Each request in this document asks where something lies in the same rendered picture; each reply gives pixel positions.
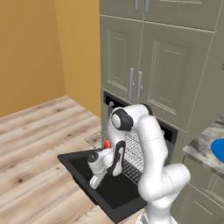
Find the black oven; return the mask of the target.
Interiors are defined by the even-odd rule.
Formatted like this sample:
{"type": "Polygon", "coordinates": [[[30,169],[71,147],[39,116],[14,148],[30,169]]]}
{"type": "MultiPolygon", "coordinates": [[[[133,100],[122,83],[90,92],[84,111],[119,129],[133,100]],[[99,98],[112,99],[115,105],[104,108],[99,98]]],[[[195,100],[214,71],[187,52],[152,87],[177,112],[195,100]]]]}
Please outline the black oven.
{"type": "MultiPolygon", "coordinates": [[[[109,115],[112,110],[116,107],[126,107],[130,103],[122,100],[119,97],[114,96],[113,94],[102,90],[101,91],[101,127],[104,129],[107,127],[109,115]],[[114,107],[109,106],[109,102],[114,103],[114,107]]],[[[165,165],[168,165],[172,160],[172,153],[174,151],[176,139],[178,136],[178,130],[173,128],[171,125],[168,125],[165,122],[162,122],[160,119],[157,120],[161,130],[164,133],[164,139],[168,148],[168,158],[165,160],[165,165]]]]}

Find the grey-green drawer front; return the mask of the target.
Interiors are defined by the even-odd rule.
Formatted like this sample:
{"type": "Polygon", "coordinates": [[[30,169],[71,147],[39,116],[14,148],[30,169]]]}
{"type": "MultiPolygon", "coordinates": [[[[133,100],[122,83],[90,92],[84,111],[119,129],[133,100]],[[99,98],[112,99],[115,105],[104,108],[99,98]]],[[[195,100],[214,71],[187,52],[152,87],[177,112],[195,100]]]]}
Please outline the grey-green drawer front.
{"type": "Polygon", "coordinates": [[[224,206],[224,176],[188,156],[184,156],[183,164],[191,173],[190,184],[224,206]]]}

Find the blue plate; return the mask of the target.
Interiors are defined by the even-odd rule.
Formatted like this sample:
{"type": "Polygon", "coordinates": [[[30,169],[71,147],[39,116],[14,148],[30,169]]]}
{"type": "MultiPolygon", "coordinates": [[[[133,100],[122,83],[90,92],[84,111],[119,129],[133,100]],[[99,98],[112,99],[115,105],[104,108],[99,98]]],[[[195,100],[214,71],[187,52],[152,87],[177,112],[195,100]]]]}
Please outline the blue plate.
{"type": "Polygon", "coordinates": [[[224,163],[224,138],[212,141],[211,151],[217,159],[224,163]]]}

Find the grey-green cupboard door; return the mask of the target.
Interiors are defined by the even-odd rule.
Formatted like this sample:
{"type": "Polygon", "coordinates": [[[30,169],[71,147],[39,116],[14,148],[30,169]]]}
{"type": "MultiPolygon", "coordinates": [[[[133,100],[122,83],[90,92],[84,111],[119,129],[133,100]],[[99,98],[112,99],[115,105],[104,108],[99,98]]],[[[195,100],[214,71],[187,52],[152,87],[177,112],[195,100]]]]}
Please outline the grey-green cupboard door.
{"type": "Polygon", "coordinates": [[[121,18],[142,19],[144,0],[139,0],[138,11],[134,11],[134,0],[100,0],[100,13],[121,18]]]}
{"type": "Polygon", "coordinates": [[[224,224],[224,207],[187,185],[172,203],[171,216],[178,224],[224,224]]]}
{"type": "Polygon", "coordinates": [[[150,22],[213,30],[223,0],[150,0],[150,22]]]}
{"type": "Polygon", "coordinates": [[[154,115],[186,131],[212,41],[211,31],[176,25],[143,26],[140,101],[154,115]]]}
{"type": "Polygon", "coordinates": [[[138,69],[143,22],[100,16],[101,86],[128,101],[130,68],[138,69]]]}

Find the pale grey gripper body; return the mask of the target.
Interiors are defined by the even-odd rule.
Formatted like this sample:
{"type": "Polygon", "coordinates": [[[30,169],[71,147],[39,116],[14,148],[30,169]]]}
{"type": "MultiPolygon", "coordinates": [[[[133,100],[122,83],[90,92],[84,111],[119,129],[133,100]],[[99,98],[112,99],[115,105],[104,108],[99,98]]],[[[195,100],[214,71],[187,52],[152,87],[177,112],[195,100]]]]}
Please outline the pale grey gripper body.
{"type": "Polygon", "coordinates": [[[90,179],[89,184],[93,189],[96,189],[107,174],[107,170],[105,168],[101,170],[92,170],[92,173],[93,177],[90,179]]]}

